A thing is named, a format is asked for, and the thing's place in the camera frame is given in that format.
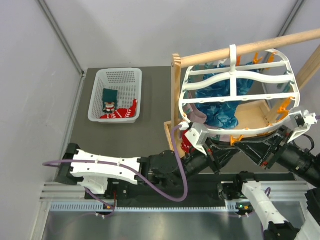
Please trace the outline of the red patterned sock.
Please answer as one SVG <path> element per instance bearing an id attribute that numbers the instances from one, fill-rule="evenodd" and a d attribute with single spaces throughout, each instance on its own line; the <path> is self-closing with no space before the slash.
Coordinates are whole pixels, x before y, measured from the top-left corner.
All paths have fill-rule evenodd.
<path id="1" fill-rule="evenodd" d="M 105 108 L 106 113 L 100 117 L 100 119 L 127 119 L 133 118 L 136 115 L 138 100 L 132 101 L 130 108 L 115 108 L 114 102 L 106 102 Z"/>
<path id="2" fill-rule="evenodd" d="M 190 149 L 192 147 L 192 144 L 190 143 L 190 141 L 188 140 L 188 138 L 186 137 L 186 133 L 188 131 L 184 130 L 181 132 L 180 136 L 181 136 L 181 149 L 183 150 L 183 152 L 185 154 L 189 154 L 190 153 Z"/>

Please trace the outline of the white clip hanger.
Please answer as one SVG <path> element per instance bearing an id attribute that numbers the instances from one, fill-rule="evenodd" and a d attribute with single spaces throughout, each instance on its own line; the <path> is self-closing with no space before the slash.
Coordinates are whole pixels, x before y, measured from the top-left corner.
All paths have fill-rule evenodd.
<path id="1" fill-rule="evenodd" d="M 289 59 L 276 50 L 267 50 L 276 61 L 253 61 L 239 65 L 236 46 L 230 45 L 231 54 L 225 65 L 220 60 L 204 70 L 194 66 L 187 68 L 178 100 L 182 123 L 197 123 L 203 133 L 211 136 L 254 137 L 279 129 L 289 121 L 289 114 L 300 105 L 300 91 Z M 278 93 L 249 94 L 253 83 L 283 85 L 289 91 Z M 257 114 L 245 116 L 250 104 L 282 100 L 274 120 L 264 120 Z"/>

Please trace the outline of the green reindeer sock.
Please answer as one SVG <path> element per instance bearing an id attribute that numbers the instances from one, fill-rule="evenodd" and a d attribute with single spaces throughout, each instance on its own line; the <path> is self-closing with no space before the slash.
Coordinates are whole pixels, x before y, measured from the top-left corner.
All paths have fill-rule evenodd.
<path id="1" fill-rule="evenodd" d="M 118 103 L 118 91 L 114 89 L 103 89 L 102 95 L 103 112 L 110 114 L 116 111 Z"/>

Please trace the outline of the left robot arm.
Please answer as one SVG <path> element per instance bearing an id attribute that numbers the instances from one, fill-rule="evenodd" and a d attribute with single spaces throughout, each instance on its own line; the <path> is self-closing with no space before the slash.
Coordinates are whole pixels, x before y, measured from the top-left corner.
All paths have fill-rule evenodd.
<path id="1" fill-rule="evenodd" d="M 185 186 L 187 179 L 206 168 L 218 174 L 239 150 L 234 147 L 207 147 L 207 153 L 192 149 L 179 158 L 171 150 L 148 157 L 116 158 L 88 153 L 70 143 L 58 166 L 55 181 L 64 185 L 81 185 L 93 194 L 109 198 L 114 191 L 112 180 L 138 186 L 151 183 L 157 189 Z"/>

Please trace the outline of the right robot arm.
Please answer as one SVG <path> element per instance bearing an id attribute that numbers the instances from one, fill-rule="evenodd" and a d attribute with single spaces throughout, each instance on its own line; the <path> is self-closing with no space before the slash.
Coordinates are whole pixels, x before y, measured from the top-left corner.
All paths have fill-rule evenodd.
<path id="1" fill-rule="evenodd" d="M 265 158 L 267 168 L 280 164 L 313 186 L 305 194 L 307 214 L 303 226 L 298 229 L 276 209 L 269 198 L 274 188 L 262 189 L 262 182 L 254 173 L 236 175 L 233 192 L 239 198 L 247 198 L 260 219 L 265 240 L 318 240 L 320 238 L 320 157 L 298 147 L 293 132 L 285 126 L 265 136 L 250 137 L 235 143 L 245 154 L 254 153 L 252 160 L 259 164 Z"/>

